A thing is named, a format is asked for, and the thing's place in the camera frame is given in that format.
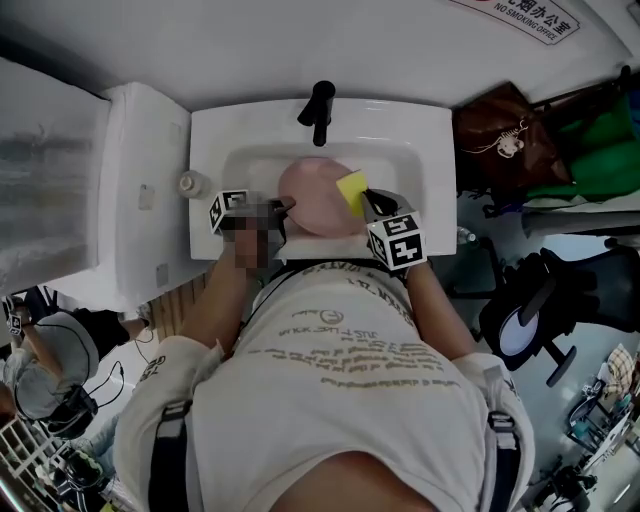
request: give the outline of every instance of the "black strap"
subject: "black strap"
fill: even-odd
[[[489,426],[496,433],[497,457],[496,480],[489,512],[509,510],[511,496],[518,481],[520,469],[520,443],[516,436],[513,418],[501,412],[489,413]]]
[[[187,500],[187,424],[191,400],[167,405],[156,428],[149,478],[149,510],[189,510]]]

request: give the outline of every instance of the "white sink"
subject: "white sink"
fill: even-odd
[[[268,101],[201,110],[191,116],[190,168],[212,191],[189,200],[191,257],[217,259],[222,237],[209,229],[209,207],[223,189],[247,188],[276,197],[286,167],[303,157],[361,169],[371,188],[404,195],[422,216],[429,255],[456,251],[456,185],[451,111],[410,103],[335,99],[327,144],[297,122],[306,100]],[[326,239],[288,221],[282,259],[368,258],[366,235]]]

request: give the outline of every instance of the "small bottle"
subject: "small bottle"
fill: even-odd
[[[458,226],[458,237],[457,237],[458,245],[476,244],[476,243],[478,243],[478,237],[475,234],[473,234],[467,228]]]
[[[198,171],[189,170],[182,173],[178,182],[178,192],[189,199],[203,199],[209,194],[211,181]]]

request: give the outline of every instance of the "black faucet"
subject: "black faucet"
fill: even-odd
[[[304,126],[313,126],[313,143],[321,148],[327,143],[327,126],[331,123],[331,107],[336,95],[336,86],[323,80],[313,86],[313,93],[307,106],[298,116],[298,122]]]

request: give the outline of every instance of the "wooden panel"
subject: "wooden panel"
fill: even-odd
[[[182,305],[183,319],[186,318],[193,306],[193,282],[196,281],[198,277],[200,276],[197,276],[193,281],[189,281],[180,287],[180,303]]]
[[[154,299],[151,302],[151,312],[153,313],[153,322],[156,324],[156,336],[158,337],[158,341],[162,341],[167,337],[167,331],[164,328],[160,298]]]
[[[175,334],[180,332],[182,328],[182,306],[180,299],[180,288],[175,288],[169,292],[169,299],[171,300],[171,316],[173,317],[173,330]]]
[[[198,297],[200,297],[200,295],[204,291],[204,286],[206,284],[205,283],[205,274],[197,276],[191,282],[193,283],[193,301],[195,302],[195,301],[198,300]]]
[[[165,334],[167,337],[175,334],[175,328],[173,327],[173,315],[171,313],[171,297],[168,293],[165,293],[160,297],[160,306],[162,309],[162,323],[164,325]]]

